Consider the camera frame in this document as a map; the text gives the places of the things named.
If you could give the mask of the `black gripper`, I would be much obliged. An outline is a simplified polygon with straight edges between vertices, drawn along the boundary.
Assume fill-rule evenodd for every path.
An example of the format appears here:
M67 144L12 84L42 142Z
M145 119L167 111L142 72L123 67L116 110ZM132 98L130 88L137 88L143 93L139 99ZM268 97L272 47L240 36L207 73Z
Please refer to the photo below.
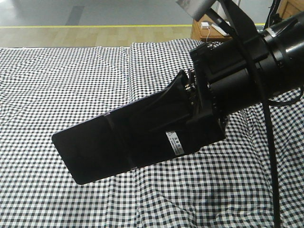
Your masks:
M278 71L263 41L244 46L230 40L211 49L203 43L190 52L194 71L181 70L169 85L136 102L137 132L179 129L185 122L185 147L202 147L225 139L230 114L268 99L278 91L269 81Z

